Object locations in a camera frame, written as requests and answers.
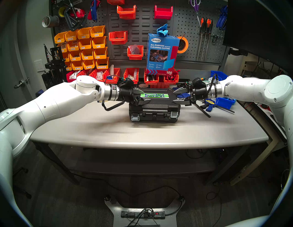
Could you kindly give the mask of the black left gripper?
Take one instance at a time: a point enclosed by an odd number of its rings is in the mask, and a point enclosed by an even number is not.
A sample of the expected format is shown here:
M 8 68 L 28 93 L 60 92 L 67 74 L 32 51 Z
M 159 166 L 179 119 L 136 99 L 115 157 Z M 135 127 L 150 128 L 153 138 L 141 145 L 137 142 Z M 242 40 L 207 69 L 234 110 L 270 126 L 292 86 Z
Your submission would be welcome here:
M 139 88 L 119 88 L 119 106 L 123 105 L 125 102 L 132 103 L 136 106 L 145 105 L 151 101 L 149 98 L 137 97 L 138 94 L 145 94 L 144 91 Z

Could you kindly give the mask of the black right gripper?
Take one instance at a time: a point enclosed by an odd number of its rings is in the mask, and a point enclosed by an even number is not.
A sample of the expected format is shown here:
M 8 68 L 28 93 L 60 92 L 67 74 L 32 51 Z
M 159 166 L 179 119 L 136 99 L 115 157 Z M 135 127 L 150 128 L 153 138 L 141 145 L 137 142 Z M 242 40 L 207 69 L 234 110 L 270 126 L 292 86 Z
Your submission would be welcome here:
M 183 86 L 178 87 L 173 93 L 190 93 L 190 97 L 178 98 L 173 100 L 174 103 L 191 106 L 196 104 L 197 100 L 203 100 L 208 98 L 208 89 L 207 87 L 193 87 L 193 86 Z

